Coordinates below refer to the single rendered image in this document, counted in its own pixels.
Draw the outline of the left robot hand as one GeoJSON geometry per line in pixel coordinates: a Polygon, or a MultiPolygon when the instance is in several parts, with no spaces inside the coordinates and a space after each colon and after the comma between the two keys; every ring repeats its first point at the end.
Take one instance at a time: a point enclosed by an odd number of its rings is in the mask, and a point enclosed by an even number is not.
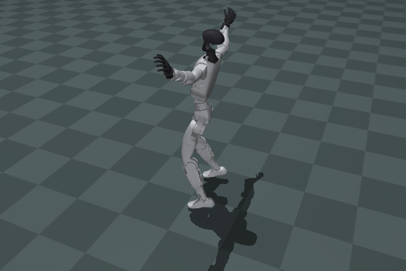
{"type": "Polygon", "coordinates": [[[157,71],[158,72],[163,71],[166,78],[171,79],[173,77],[173,68],[172,68],[172,66],[169,65],[167,60],[162,55],[157,54],[157,56],[155,56],[154,59],[156,59],[156,58],[158,58],[160,60],[155,60],[154,63],[157,63],[157,62],[162,63],[162,64],[156,65],[156,67],[163,67],[163,69],[159,69],[157,71]]]}

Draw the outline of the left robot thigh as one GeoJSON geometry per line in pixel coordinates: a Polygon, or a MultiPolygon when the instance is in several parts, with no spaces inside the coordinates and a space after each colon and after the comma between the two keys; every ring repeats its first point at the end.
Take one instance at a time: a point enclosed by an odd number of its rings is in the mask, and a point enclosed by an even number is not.
{"type": "Polygon", "coordinates": [[[199,167],[199,162],[196,158],[193,158],[191,155],[194,153],[198,142],[198,135],[202,136],[206,128],[206,118],[199,116],[198,120],[192,120],[188,125],[187,130],[183,136],[183,141],[181,145],[181,156],[184,167],[188,162],[194,162],[199,167]]]}

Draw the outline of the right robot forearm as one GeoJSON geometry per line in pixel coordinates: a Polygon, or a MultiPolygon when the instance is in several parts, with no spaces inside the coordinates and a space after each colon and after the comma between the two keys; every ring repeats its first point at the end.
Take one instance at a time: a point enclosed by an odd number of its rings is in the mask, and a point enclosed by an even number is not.
{"type": "Polygon", "coordinates": [[[230,40],[228,38],[228,27],[225,25],[223,29],[220,29],[220,32],[224,35],[225,41],[223,43],[224,47],[229,48],[230,40]]]}

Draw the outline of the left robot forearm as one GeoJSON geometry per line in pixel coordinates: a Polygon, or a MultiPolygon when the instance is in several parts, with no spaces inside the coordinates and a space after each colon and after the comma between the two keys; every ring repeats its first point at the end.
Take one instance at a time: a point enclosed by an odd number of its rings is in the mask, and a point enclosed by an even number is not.
{"type": "MultiPolygon", "coordinates": [[[[165,75],[164,78],[167,79],[165,75]]],[[[194,79],[195,76],[190,71],[180,71],[177,69],[173,69],[173,77],[170,80],[178,81],[179,83],[186,83],[187,81],[192,81],[194,79]]]]}

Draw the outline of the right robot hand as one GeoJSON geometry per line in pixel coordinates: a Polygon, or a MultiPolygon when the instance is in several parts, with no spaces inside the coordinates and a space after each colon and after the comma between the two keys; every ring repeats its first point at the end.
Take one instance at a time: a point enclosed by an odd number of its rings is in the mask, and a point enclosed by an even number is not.
{"type": "Polygon", "coordinates": [[[230,24],[233,23],[235,17],[237,16],[236,13],[232,10],[232,8],[228,7],[228,14],[226,14],[226,10],[224,9],[225,12],[225,22],[222,23],[221,28],[223,29],[223,27],[226,25],[228,28],[230,28],[230,24]],[[230,12],[231,10],[231,12],[230,12]]]}

